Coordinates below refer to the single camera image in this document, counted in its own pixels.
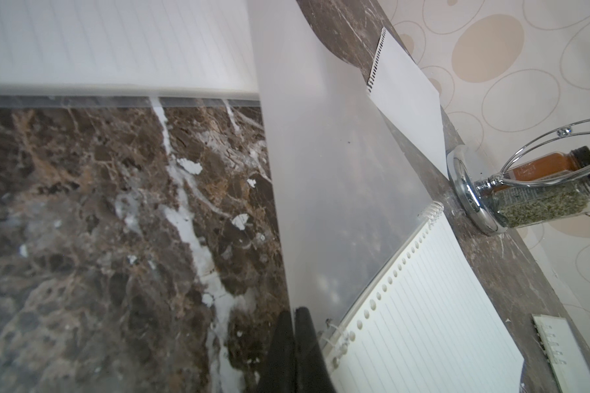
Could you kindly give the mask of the torn lined page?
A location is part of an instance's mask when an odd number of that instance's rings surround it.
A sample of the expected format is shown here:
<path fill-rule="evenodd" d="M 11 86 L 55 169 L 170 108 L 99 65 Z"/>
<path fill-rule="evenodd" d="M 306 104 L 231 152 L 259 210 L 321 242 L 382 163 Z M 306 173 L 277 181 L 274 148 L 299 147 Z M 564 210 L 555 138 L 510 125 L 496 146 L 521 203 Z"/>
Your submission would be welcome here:
<path fill-rule="evenodd" d="M 380 33 L 367 89 L 375 106 L 447 175 L 439 91 L 386 28 Z"/>

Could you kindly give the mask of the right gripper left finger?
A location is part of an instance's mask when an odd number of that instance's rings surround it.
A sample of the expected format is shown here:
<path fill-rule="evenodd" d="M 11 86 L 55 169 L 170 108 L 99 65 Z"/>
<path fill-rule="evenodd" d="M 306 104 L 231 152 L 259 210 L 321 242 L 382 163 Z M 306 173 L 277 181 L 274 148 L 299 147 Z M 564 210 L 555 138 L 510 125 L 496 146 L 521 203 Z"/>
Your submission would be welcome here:
<path fill-rule="evenodd" d="M 295 336 L 290 311 L 280 313 L 256 392 L 295 392 Z"/>

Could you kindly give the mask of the spiral notebook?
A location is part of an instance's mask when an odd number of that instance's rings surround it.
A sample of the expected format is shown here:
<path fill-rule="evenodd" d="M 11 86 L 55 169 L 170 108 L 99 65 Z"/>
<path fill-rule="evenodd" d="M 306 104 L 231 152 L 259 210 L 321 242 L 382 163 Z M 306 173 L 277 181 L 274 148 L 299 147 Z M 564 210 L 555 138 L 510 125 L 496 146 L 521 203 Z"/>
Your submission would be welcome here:
<path fill-rule="evenodd" d="M 533 314 L 534 327 L 560 392 L 590 392 L 590 368 L 568 321 Z"/>
<path fill-rule="evenodd" d="M 335 392 L 517 392 L 524 359 L 362 73 L 250 1 L 288 298 Z"/>
<path fill-rule="evenodd" d="M 0 1 L 0 95 L 259 98 L 244 1 Z"/>

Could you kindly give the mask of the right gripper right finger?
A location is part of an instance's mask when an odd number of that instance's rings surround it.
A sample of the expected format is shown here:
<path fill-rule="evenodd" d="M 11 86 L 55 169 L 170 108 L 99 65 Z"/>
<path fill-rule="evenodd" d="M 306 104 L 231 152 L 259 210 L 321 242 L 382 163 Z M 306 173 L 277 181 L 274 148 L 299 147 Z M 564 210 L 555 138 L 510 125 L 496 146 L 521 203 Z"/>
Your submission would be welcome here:
<path fill-rule="evenodd" d="M 308 308 L 295 310 L 296 392 L 335 393 Z"/>

